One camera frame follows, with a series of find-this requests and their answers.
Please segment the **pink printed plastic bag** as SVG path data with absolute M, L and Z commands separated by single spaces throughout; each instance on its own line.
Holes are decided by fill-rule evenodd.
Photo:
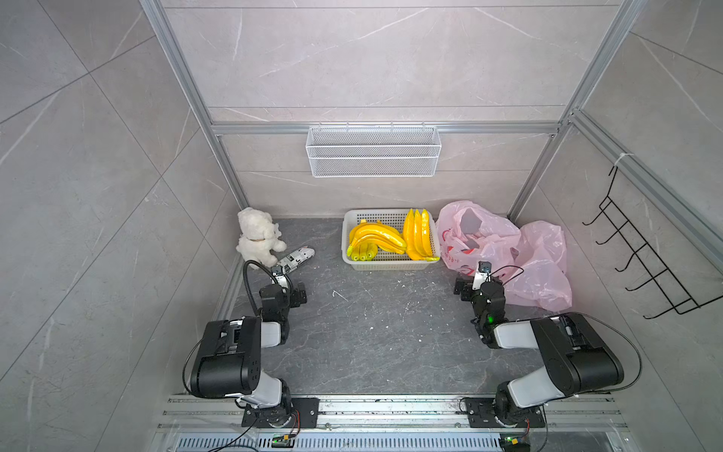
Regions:
M 522 236 L 507 218 L 470 201 L 443 207 L 436 227 L 442 261 L 448 269 L 465 275 L 473 275 L 479 262 L 490 263 L 492 270 L 513 265 L 512 249 Z

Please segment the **orange-yellow banana bunch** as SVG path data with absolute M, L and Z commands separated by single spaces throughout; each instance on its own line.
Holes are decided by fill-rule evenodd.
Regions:
M 407 244 L 397 229 L 381 222 L 362 220 L 348 234 L 346 256 L 353 262 L 374 260 L 380 251 L 405 254 Z

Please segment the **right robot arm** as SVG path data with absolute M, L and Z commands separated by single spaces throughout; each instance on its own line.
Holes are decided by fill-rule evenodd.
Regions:
M 621 361 L 582 314 L 510 321 L 504 284 L 491 275 L 459 275 L 454 293 L 472 305 L 472 324 L 488 348 L 540 352 L 541 368 L 498 385 L 491 413 L 500 425 L 517 427 L 549 401 L 623 382 Z

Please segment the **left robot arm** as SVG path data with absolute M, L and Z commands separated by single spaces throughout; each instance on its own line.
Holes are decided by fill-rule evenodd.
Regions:
M 301 414 L 294 406 L 289 386 L 263 371 L 261 358 L 264 348 L 286 343 L 289 313 L 307 301 L 305 288 L 291 282 L 285 266 L 266 267 L 250 260 L 243 264 L 243 276 L 250 267 L 261 269 L 271 278 L 271 283 L 259 290 L 261 302 L 255 302 L 250 284 L 244 282 L 253 314 L 209 322 L 186 358 L 182 382 L 186 391 L 198 399 L 233 399 L 269 427 L 290 425 L 297 433 Z

